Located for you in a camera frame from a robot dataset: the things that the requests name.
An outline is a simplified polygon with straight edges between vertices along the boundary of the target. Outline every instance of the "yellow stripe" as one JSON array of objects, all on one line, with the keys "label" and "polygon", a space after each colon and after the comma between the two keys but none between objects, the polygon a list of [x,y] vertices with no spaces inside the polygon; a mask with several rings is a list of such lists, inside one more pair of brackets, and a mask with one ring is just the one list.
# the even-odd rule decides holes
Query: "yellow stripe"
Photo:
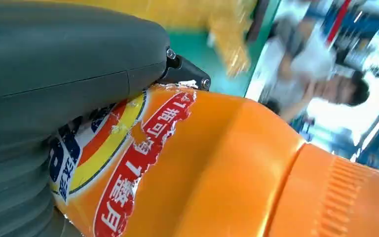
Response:
[{"label": "yellow stripe", "polygon": [[131,126],[134,124],[139,112],[143,106],[143,95],[135,98],[131,103],[128,103],[123,115],[118,121],[119,131],[110,134],[101,147],[91,156],[85,163],[77,167],[73,174],[70,190],[74,190],[95,175],[98,170],[107,162],[121,141],[127,135]]}]

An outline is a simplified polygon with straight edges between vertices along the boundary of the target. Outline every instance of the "gray plastic object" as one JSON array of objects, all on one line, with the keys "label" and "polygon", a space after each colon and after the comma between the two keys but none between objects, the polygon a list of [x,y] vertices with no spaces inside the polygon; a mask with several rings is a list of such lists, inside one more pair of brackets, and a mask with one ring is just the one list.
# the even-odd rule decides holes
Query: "gray plastic object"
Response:
[{"label": "gray plastic object", "polygon": [[165,71],[168,46],[163,28],[133,16],[0,4],[0,149],[141,92]]},{"label": "gray plastic object", "polygon": [[168,46],[163,28],[132,16],[0,3],[0,237],[78,235],[54,214],[45,141],[160,78]]}]

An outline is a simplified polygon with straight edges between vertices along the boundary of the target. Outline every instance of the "blurred background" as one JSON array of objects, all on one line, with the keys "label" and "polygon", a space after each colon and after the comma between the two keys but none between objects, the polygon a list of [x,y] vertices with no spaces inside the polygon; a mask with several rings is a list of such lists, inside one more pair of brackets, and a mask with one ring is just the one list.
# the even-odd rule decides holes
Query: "blurred background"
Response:
[{"label": "blurred background", "polygon": [[[314,99],[307,115],[292,121],[291,126],[308,142],[333,154],[379,169],[379,0],[322,0],[298,7],[282,0],[275,19],[287,11],[300,18],[318,20],[329,38],[342,6],[347,13],[330,41],[336,50],[338,65],[365,72],[370,97],[362,105],[348,107]],[[258,100],[264,81],[272,70],[272,50],[265,44],[246,93]]]}]

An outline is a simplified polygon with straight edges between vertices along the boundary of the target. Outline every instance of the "yellow object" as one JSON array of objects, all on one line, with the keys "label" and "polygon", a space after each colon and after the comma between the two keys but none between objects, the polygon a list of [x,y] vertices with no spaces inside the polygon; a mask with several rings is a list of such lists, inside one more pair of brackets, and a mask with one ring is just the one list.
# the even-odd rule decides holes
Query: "yellow object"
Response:
[{"label": "yellow object", "polygon": [[208,30],[230,76],[250,67],[244,33],[257,0],[38,0],[107,8],[157,22],[168,29]]}]

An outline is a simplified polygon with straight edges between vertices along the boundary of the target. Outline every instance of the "black metal bracket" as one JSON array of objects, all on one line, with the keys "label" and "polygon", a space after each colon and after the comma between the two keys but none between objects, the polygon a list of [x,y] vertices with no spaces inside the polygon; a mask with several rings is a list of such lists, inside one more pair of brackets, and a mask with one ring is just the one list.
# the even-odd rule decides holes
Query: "black metal bracket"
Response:
[{"label": "black metal bracket", "polygon": [[199,90],[208,91],[211,85],[210,76],[186,58],[167,49],[166,70],[157,81],[160,84],[179,83],[182,81],[195,81]]}]

